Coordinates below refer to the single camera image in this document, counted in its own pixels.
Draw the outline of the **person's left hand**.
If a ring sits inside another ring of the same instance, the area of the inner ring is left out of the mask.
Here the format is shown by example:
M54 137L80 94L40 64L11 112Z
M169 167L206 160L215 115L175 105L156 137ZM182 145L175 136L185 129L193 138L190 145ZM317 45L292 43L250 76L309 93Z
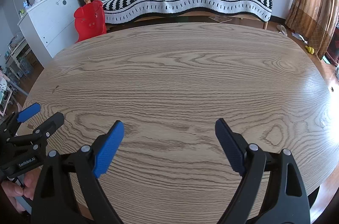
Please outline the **person's left hand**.
M4 193L9 198L9 201L15 207L18 213L24 212L25 209L21 204L18 203L16 197L25 196L26 198L33 200L40 172L41 169L36 168L25 173L24 188L21 188L19 185L10 181L3 181L1 183L1 187L4 190Z

